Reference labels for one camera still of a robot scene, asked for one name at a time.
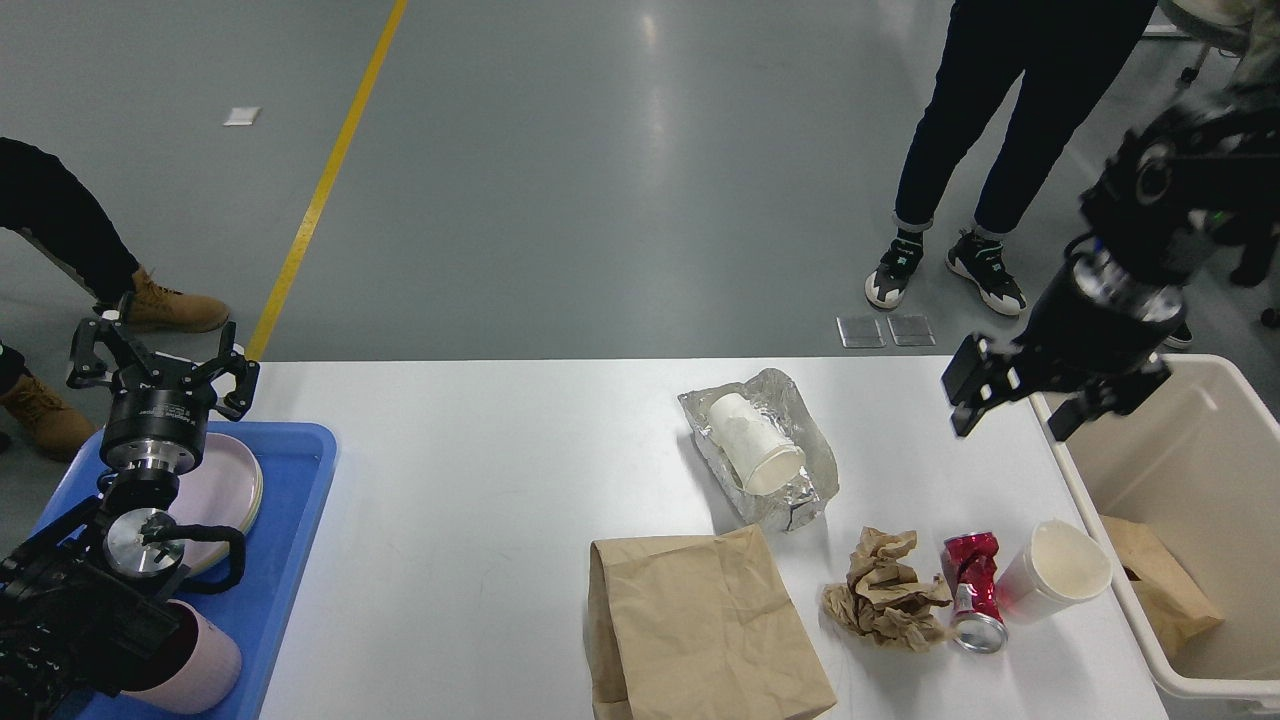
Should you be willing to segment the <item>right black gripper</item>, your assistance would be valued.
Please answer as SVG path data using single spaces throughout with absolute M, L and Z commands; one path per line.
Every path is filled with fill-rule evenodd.
M 1184 319 L 1178 284 L 1139 282 L 1106 250 L 1070 252 L 1015 345 L 969 334 L 943 370 L 954 434 L 1030 392 L 1069 395 L 1047 420 L 1068 441 L 1110 406 L 1142 405 L 1169 377 L 1157 347 Z

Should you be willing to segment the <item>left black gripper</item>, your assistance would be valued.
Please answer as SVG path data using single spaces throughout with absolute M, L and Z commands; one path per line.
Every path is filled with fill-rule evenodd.
M 110 389 L 100 445 L 106 466 L 122 470 L 159 462 L 182 475 L 204 460 L 210 411 L 228 421 L 248 414 L 261 366 L 236 343 L 237 324 L 228 322 L 214 357 L 189 372 L 189 389 L 154 386 L 156 361 L 125 323 L 133 300 L 127 292 L 118 307 L 79 322 L 68 355 L 67 387 Z M 220 395 L 214 382 L 224 375 L 234 384 Z

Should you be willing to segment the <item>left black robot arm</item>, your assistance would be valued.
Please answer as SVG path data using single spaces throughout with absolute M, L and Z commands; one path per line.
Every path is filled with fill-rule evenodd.
M 177 655 L 178 592 L 220 594 L 244 575 L 234 527 L 184 524 L 170 507 L 204 460 L 209 414 L 251 409 L 260 365 L 223 325 L 204 363 L 148 350 L 125 325 L 133 307 L 83 319 L 67 384 L 101 386 L 111 407 L 99 491 L 3 560 L 3 716 L 49 719 L 73 692 L 137 692 Z

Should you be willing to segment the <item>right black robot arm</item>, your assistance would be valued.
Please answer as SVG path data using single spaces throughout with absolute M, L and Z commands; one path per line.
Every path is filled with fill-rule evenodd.
M 1001 343 L 972 333 L 942 375 L 956 436 L 1030 395 L 1060 393 L 1056 441 L 1106 414 L 1134 413 L 1171 375 L 1160 345 L 1187 315 L 1183 291 L 1221 246 L 1242 246 L 1256 283 L 1277 243 L 1277 86 L 1172 104 L 1128 131 L 1082 195 L 1085 232 Z

